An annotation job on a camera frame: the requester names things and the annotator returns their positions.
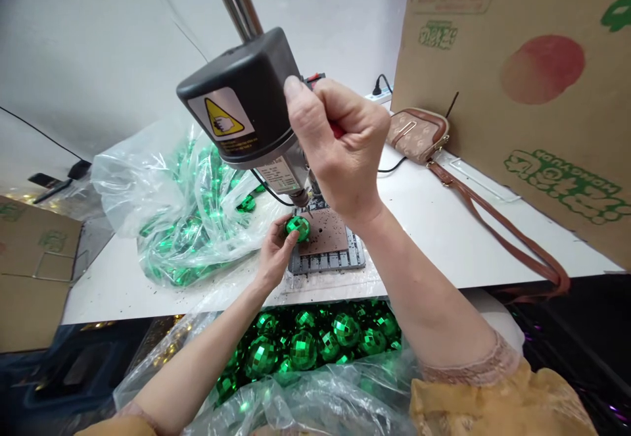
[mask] white table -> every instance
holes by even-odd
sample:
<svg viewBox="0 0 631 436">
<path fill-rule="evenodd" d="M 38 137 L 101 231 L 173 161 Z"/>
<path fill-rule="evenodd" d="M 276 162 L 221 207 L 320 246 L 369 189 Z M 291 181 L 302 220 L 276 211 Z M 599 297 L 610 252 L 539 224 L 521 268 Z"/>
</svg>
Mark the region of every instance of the white table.
<svg viewBox="0 0 631 436">
<path fill-rule="evenodd" d="M 391 168 L 401 158 L 384 147 L 381 169 Z M 464 180 L 492 203 L 523 233 L 539 242 L 566 269 L 570 277 L 622 271 L 571 232 L 557 225 L 518 199 L 505 202 L 450 165 L 454 158 L 443 153 L 439 163 Z M 476 179 L 493 190 L 501 186 L 477 172 Z M 542 279 L 513 258 L 461 203 L 457 193 L 443 187 L 424 166 L 405 161 L 377 180 L 382 200 L 410 237 L 458 288 L 504 285 Z M 482 215 L 502 230 L 485 212 Z M 511 242 L 526 250 L 508 233 Z M 363 270 L 327 272 L 309 276 L 287 274 L 267 305 L 310 303 L 383 296 L 385 288 L 369 257 Z M 251 280 L 258 257 L 241 264 L 231 274 L 222 272 L 210 281 L 184 290 L 154 285 L 138 265 L 135 240 L 115 235 L 84 276 L 74 286 L 64 313 L 63 324 L 165 316 L 201 310 L 224 309 Z"/>
</svg>

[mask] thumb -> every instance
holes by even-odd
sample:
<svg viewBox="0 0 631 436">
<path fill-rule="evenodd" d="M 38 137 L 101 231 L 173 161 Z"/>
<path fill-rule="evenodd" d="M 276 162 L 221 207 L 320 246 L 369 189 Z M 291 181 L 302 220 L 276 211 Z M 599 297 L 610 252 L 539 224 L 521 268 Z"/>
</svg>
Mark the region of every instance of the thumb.
<svg viewBox="0 0 631 436">
<path fill-rule="evenodd" d="M 283 247 L 281 248 L 281 254 L 283 255 L 283 258 L 286 258 L 287 260 L 289 260 L 291 251 L 294 249 L 294 246 L 298 242 L 299 235 L 300 234 L 298 231 L 291 231 L 289 233 L 289 235 L 285 239 L 285 243 L 283 244 Z"/>
<path fill-rule="evenodd" d="M 308 158 L 315 158 L 335 144 L 324 104 L 296 76 L 285 80 L 289 123 Z"/>
</svg>

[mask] hand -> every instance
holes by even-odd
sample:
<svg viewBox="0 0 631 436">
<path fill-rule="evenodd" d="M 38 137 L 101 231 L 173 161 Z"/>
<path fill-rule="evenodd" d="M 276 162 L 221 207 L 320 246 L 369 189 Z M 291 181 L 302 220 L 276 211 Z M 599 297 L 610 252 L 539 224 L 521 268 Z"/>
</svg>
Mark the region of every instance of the hand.
<svg viewBox="0 0 631 436">
<path fill-rule="evenodd" d="M 327 203 L 357 232 L 382 211 L 377 169 L 390 127 L 380 105 L 330 79 L 313 92 L 298 78 L 285 81 L 289 121 Z M 336 139 L 329 121 L 344 134 Z"/>
<path fill-rule="evenodd" d="M 300 235 L 298 231 L 292 231 L 285 238 L 285 223 L 291 216 L 292 214 L 286 214 L 276 219 L 263 240 L 256 281 L 259 281 L 269 292 L 281 283 L 291 251 Z"/>
</svg>

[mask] wrist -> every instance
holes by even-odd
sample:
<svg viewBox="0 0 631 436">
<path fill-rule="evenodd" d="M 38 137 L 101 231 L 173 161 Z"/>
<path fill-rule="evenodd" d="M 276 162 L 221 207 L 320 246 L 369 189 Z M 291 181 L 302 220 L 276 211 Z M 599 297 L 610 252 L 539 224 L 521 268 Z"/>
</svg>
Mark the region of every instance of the wrist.
<svg viewBox="0 0 631 436">
<path fill-rule="evenodd" d="M 342 221 L 360 237 L 370 233 L 372 229 L 382 220 L 388 208 L 382 202 L 381 198 L 377 198 L 370 206 L 361 214 L 355 217 L 342 217 Z"/>
<path fill-rule="evenodd" d="M 265 273 L 258 273 L 252 283 L 250 283 L 250 288 L 253 293 L 257 295 L 264 296 L 267 298 L 269 294 L 276 288 L 276 283 Z"/>
</svg>

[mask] drill press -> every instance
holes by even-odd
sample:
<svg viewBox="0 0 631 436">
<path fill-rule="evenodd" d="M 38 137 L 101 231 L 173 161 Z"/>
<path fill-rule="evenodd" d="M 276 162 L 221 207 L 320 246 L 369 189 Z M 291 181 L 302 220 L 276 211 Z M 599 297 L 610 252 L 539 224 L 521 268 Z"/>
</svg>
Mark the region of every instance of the drill press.
<svg viewBox="0 0 631 436">
<path fill-rule="evenodd" d="M 325 209 L 316 177 L 310 174 L 289 124 L 283 86 L 300 77 L 281 28 L 263 32 L 251 0 L 223 0 L 243 41 L 183 80 L 177 96 L 237 170 L 255 170 L 277 195 L 287 194 L 295 212 Z M 314 191 L 310 204 L 307 180 Z M 294 248 L 294 274 L 365 266 L 360 239 L 344 227 L 348 249 L 301 256 Z"/>
</svg>

